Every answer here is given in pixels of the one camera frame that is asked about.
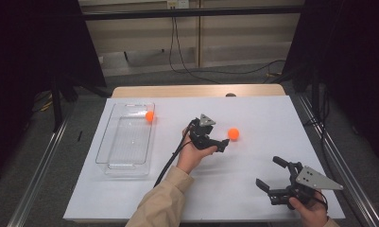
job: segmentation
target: beige sleeve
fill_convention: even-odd
[[[183,193],[193,181],[188,174],[172,166],[165,179],[145,194],[126,226],[179,226],[185,203]]]
[[[331,218],[328,218],[327,223],[323,227],[339,227],[339,225]]]

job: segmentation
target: ping pong ball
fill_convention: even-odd
[[[154,112],[147,112],[145,118],[148,122],[153,121]]]
[[[228,138],[236,140],[239,137],[239,130],[237,128],[231,128],[228,130]]]

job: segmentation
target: transparent bin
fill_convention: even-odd
[[[148,174],[152,121],[146,120],[147,112],[154,112],[154,103],[113,106],[95,160],[105,174],[115,177]]]

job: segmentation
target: white tabletop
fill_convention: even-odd
[[[151,166],[139,180],[106,176],[95,163],[102,136],[115,103],[155,104],[151,134]],[[256,178],[271,189],[289,185],[289,171],[272,162],[280,156],[302,162],[324,174],[321,164],[288,96],[110,98],[101,116],[85,164],[64,218],[77,222],[127,221],[157,180],[181,140],[181,131],[206,114],[215,122],[210,137],[227,138],[240,130],[224,153],[206,157],[192,172],[196,179],[186,192],[182,221],[279,221],[298,219],[285,205],[271,205]],[[345,218],[332,191],[323,191],[331,218]]]

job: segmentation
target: electrical cable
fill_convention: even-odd
[[[321,146],[321,153],[322,153],[322,156],[324,158],[324,162],[328,167],[330,175],[333,178],[333,181],[337,182],[336,176],[334,175],[334,171],[332,170],[331,165],[328,161],[328,157],[327,157],[327,154],[325,152],[325,146],[324,146],[325,133],[326,133],[325,122],[326,122],[326,119],[330,113],[330,98],[329,98],[329,92],[328,92],[327,87],[324,87],[323,100],[322,100],[322,105],[320,107],[319,112],[322,113],[321,119],[318,119],[316,117],[312,117],[311,119],[309,119],[306,122],[306,123],[308,123],[308,122],[310,122],[310,123],[308,123],[308,124],[304,123],[303,125],[304,126],[315,125],[315,124],[321,125],[321,132],[319,134],[320,135],[319,142],[320,142],[320,146]],[[357,216],[356,212],[354,211],[353,207],[351,206],[351,203],[349,202],[348,198],[345,196],[345,193],[343,192],[343,190],[341,190],[340,193],[341,193],[342,197],[344,198],[345,202],[348,204],[348,207],[351,209],[351,211],[352,211],[353,215],[355,216],[359,225],[363,227],[364,225],[362,224],[361,219]]]
[[[201,78],[201,77],[198,77],[198,76],[195,76],[193,75],[192,73],[219,73],[219,74],[232,74],[232,75],[246,75],[246,74],[251,74],[251,73],[255,73],[255,72],[258,72],[262,69],[265,69],[268,67],[268,72],[269,72],[269,66],[273,63],[276,63],[276,62],[285,62],[286,60],[276,60],[276,61],[272,61],[260,68],[257,68],[257,69],[254,69],[254,70],[250,70],[250,71],[247,71],[247,72],[228,72],[228,71],[218,71],[218,70],[189,70],[186,65],[184,64],[184,61],[183,61],[183,57],[182,57],[182,53],[181,53],[181,44],[180,44],[180,39],[179,39],[179,35],[178,35],[178,24],[177,24],[177,20],[176,18],[172,18],[172,37],[171,37],[171,46],[170,46],[170,49],[169,49],[169,65],[171,67],[171,69],[176,72],[176,73],[179,73],[179,74],[189,74],[191,75],[192,77],[194,78],[197,78],[197,79],[205,79],[205,78]],[[172,66],[172,63],[171,63],[171,50],[172,50],[172,47],[173,47],[173,43],[174,43],[174,34],[176,36],[176,39],[177,39],[177,43],[178,43],[178,49],[179,49],[179,53],[180,53],[180,57],[181,57],[181,63],[183,65],[183,68],[184,68],[184,72],[180,72],[178,70],[176,70],[173,66]],[[220,82],[217,82],[217,81],[214,81],[214,80],[211,80],[211,79],[205,79],[205,80],[208,80],[208,81],[211,81],[211,82],[214,82],[214,83],[218,83],[220,84]]]
[[[156,181],[156,183],[154,184],[153,187],[156,187],[156,186],[162,181],[165,172],[169,169],[169,167],[171,166],[172,162],[174,162],[175,158],[176,158],[176,157],[178,156],[178,154],[181,152],[181,150],[183,149],[183,147],[185,147],[187,144],[189,144],[189,143],[192,142],[192,141],[189,141],[189,142],[185,143],[184,145],[182,144],[183,141],[185,140],[185,137],[186,137],[187,133],[188,133],[189,130],[190,130],[191,125],[193,125],[193,124],[194,124],[194,121],[192,120],[192,121],[189,123],[189,125],[186,127],[186,130],[185,130],[185,132],[183,133],[183,136],[182,136],[182,139],[181,139],[181,141],[180,141],[180,144],[178,145],[178,147],[177,147],[177,149],[175,150],[175,152],[172,153],[171,158],[170,158],[170,159],[168,160],[168,162],[165,164],[165,166],[164,166],[162,172],[161,172],[160,175],[159,175],[159,178],[157,179],[157,181]]]
[[[172,63],[171,63],[171,51],[172,51],[172,46],[173,46],[173,43],[174,43],[174,34],[176,34],[176,37],[177,37],[177,43],[178,43],[178,49],[179,49],[179,52],[180,52],[180,56],[181,56],[181,63],[183,65],[183,68],[185,69],[186,72],[180,72],[180,71],[177,71],[176,69],[174,69],[174,67],[172,66]],[[181,44],[180,44],[180,40],[178,38],[178,26],[177,26],[177,18],[173,17],[172,18],[172,37],[171,37],[171,47],[169,49],[169,66],[171,67],[171,69],[176,72],[176,73],[180,73],[180,74],[186,74],[188,73],[190,76],[192,76],[193,78],[196,78],[196,79],[204,79],[204,80],[207,80],[207,81],[210,81],[212,83],[216,83],[216,84],[221,84],[220,82],[218,81],[215,81],[215,80],[212,80],[212,79],[206,79],[206,78],[202,78],[202,77],[198,77],[198,76],[195,76],[193,75],[187,68],[186,68],[186,65],[183,61],[183,56],[182,56],[182,53],[181,53]]]

